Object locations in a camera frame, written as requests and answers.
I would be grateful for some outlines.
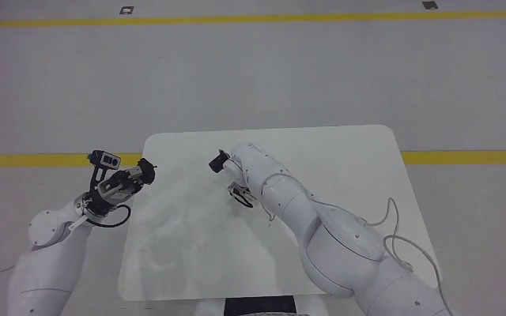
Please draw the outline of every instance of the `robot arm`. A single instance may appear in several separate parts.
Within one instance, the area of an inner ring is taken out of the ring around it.
[[[290,227],[312,282],[338,298],[355,297],[368,316],[449,315],[440,293],[385,255],[383,236],[353,214],[314,199],[289,170],[257,145],[237,145],[210,163],[233,181],[230,194],[260,202]]]
[[[117,171],[109,179],[104,179],[107,170],[117,170],[120,158],[95,150],[89,159],[95,165],[89,192],[59,211],[40,212],[29,224],[32,249],[20,257],[11,277],[9,316],[60,315],[79,280],[92,227],[115,227],[126,222],[130,208],[119,204],[154,181],[155,167],[144,158],[137,166]],[[116,225],[100,223],[118,207],[128,210],[124,221]]]

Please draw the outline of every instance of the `white table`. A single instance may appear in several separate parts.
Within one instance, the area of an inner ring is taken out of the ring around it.
[[[218,149],[253,141],[282,162],[322,201],[369,222],[383,218],[388,197],[401,214],[399,234],[434,252],[410,180],[385,126],[316,127],[155,134],[143,156],[156,164],[151,186],[135,197],[119,278],[128,301],[307,295],[321,291],[305,275],[293,233],[246,209],[208,163]],[[392,233],[394,212],[378,230]],[[396,243],[415,273],[436,286],[432,266]]]

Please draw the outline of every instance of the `gray floor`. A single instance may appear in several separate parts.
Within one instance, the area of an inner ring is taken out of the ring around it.
[[[124,5],[6,0],[0,19],[117,17]],[[423,11],[400,0],[131,5],[136,17]],[[506,9],[499,1],[438,5]],[[140,152],[154,133],[350,124],[388,125],[403,150],[506,149],[505,30],[502,20],[0,28],[0,73],[8,74],[0,77],[0,153]],[[506,166],[407,169],[451,305],[504,314]],[[0,169],[0,269],[28,248],[31,217],[78,196],[90,175]],[[190,315],[193,301],[119,298],[126,233],[93,232],[64,315]],[[0,273],[2,298],[9,275]],[[360,314],[352,301],[327,302],[336,314]]]

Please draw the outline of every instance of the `black base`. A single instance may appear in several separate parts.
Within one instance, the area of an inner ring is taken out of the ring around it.
[[[226,299],[223,316],[240,316],[262,312],[296,313],[295,300],[293,296]]]

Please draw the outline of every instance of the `yellow floor line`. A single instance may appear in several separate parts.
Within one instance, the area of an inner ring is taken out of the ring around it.
[[[141,153],[119,153],[122,166],[134,166]],[[506,150],[402,152],[405,164],[506,164]],[[0,167],[90,167],[87,154],[0,155]]]
[[[62,20],[7,20],[0,27],[54,27],[54,26],[104,26],[104,25],[157,25],[157,24],[218,24],[218,23],[268,23],[268,22],[332,22],[332,21],[402,21],[402,20],[465,20],[505,19],[506,11],[462,12],[397,12],[397,13],[325,13],[325,14],[272,14],[216,17],[121,17],[104,19]]]

